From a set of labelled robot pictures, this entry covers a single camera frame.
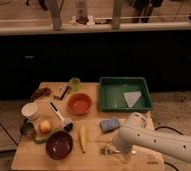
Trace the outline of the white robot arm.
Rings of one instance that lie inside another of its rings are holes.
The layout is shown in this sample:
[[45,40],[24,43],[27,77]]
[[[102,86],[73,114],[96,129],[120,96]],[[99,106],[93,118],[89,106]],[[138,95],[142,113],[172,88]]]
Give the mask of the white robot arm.
[[191,136],[158,132],[148,129],[146,124],[144,115],[131,113],[114,136],[113,145],[123,154],[137,145],[191,163]]

